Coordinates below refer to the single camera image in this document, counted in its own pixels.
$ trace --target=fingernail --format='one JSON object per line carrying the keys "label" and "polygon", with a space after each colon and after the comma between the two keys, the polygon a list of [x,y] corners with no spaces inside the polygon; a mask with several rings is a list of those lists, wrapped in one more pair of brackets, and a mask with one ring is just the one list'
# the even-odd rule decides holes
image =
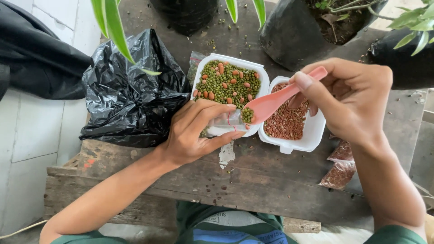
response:
{"label": "fingernail", "polygon": [[294,75],[294,80],[300,91],[306,90],[313,83],[312,78],[301,71]]}
{"label": "fingernail", "polygon": [[240,131],[240,132],[238,132],[238,134],[236,134],[236,135],[234,135],[234,136],[232,137],[232,140],[235,140],[235,139],[241,138],[241,137],[243,137],[244,134],[246,134],[246,132],[244,132],[244,131]]}

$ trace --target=plastic bag of red rice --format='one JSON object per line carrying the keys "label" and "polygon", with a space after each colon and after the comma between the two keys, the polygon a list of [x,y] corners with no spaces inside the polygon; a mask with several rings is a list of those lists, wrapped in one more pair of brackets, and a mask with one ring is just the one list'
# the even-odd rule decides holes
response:
{"label": "plastic bag of red rice", "polygon": [[319,185],[342,190],[357,171],[350,143],[341,140],[338,147],[327,159],[333,161],[334,164]]}

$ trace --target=pink plastic spoon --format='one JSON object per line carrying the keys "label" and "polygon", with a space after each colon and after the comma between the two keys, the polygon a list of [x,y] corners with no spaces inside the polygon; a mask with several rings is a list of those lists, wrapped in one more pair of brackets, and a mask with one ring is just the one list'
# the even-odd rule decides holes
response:
{"label": "pink plastic spoon", "polygon": [[[327,76],[327,70],[324,67],[314,69],[309,76],[320,80]],[[297,94],[300,90],[295,84],[286,86],[280,91],[268,94],[266,96],[258,97],[248,102],[244,108],[249,107],[253,110],[253,118],[251,125],[258,125],[266,121],[279,107]]]}

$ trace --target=soil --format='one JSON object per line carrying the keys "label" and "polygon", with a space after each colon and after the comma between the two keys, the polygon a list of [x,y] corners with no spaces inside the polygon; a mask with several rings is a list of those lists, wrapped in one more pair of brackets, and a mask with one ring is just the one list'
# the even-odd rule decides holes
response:
{"label": "soil", "polygon": [[[349,17],[336,21],[333,23],[333,27],[335,28],[335,33],[333,33],[332,26],[325,20],[321,18],[323,14],[329,13],[327,10],[322,10],[315,7],[315,3],[320,2],[321,0],[305,0],[307,7],[310,9],[311,14],[315,17],[320,29],[322,36],[325,40],[330,43],[336,45],[344,45],[349,40],[351,40],[354,36],[356,36],[357,32],[361,30],[366,22],[366,19],[369,18],[370,13],[368,9],[351,10],[351,11],[343,11],[336,13],[336,15],[343,15],[349,13]],[[337,8],[340,6],[344,6],[354,0],[338,0],[333,4],[333,8]],[[354,4],[364,5],[369,3],[368,1],[362,1],[360,3]]]}

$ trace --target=white styrofoam container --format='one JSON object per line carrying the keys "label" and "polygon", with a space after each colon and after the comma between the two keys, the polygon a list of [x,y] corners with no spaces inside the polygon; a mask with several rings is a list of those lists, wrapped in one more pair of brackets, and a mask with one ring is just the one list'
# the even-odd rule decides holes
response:
{"label": "white styrofoam container", "polygon": [[[280,83],[289,81],[288,77],[278,76],[270,84],[268,94],[271,93],[273,87]],[[326,119],[321,110],[314,117],[310,117],[309,113],[306,114],[304,121],[303,137],[300,140],[286,140],[280,138],[269,137],[264,132],[264,123],[260,125],[259,138],[263,142],[280,146],[280,152],[290,154],[293,150],[312,152],[320,143],[324,127],[326,126]]]}
{"label": "white styrofoam container", "polygon": [[[241,68],[256,70],[259,74],[259,80],[261,81],[261,87],[259,88],[259,92],[256,95],[256,98],[262,97],[262,96],[265,96],[268,94],[268,92],[269,92],[268,87],[270,86],[270,79],[268,78],[268,74],[264,69],[264,65],[260,65],[260,64],[253,63],[250,61],[245,61],[242,59],[237,59],[234,57],[229,57],[226,55],[211,53],[208,57],[202,59],[202,61],[199,63],[199,66],[197,67],[196,78],[194,79],[193,89],[191,91],[190,100],[192,100],[194,98],[193,97],[193,91],[196,89],[196,84],[198,82],[202,81],[201,71],[204,69],[205,64],[207,64],[209,61],[212,61],[212,60],[220,60],[223,62],[228,61],[230,64],[236,65],[236,66],[241,67]],[[259,127],[261,127],[261,125],[251,125],[250,129],[247,131],[247,133],[243,137],[248,137],[248,136],[255,134],[259,130]]]}

